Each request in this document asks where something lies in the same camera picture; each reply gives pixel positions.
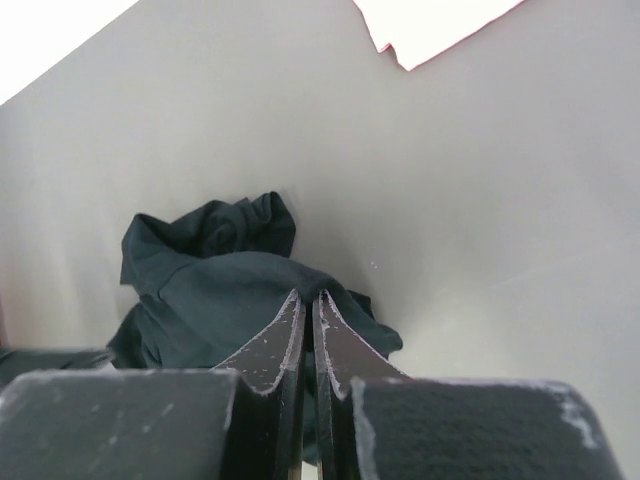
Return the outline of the black t shirt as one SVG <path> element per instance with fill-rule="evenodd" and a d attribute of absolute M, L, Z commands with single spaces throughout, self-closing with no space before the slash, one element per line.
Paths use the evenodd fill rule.
<path fill-rule="evenodd" d="M 122 241 L 120 281 L 138 303 L 103 349 L 3 348 L 1 393 L 40 370 L 212 369 L 297 292 L 305 308 L 301 461 L 318 462 L 313 305 L 322 291 L 346 323 L 388 361 L 402 342 L 377 323 L 368 298 L 291 259 L 295 224 L 281 197 L 212 201 L 166 223 L 139 214 Z"/>

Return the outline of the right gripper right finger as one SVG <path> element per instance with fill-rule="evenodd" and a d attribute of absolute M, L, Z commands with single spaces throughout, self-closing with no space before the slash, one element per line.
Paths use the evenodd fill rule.
<path fill-rule="evenodd" d="M 597 416 L 571 386 L 412 378 L 346 323 L 327 291 L 312 318 L 320 478 L 622 477 Z"/>

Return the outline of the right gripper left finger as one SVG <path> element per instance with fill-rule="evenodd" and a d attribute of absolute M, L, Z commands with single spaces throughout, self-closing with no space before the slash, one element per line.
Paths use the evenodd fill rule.
<path fill-rule="evenodd" d="M 297 479 L 305 308 L 212 369 L 40 370 L 1 393 L 5 479 Z"/>

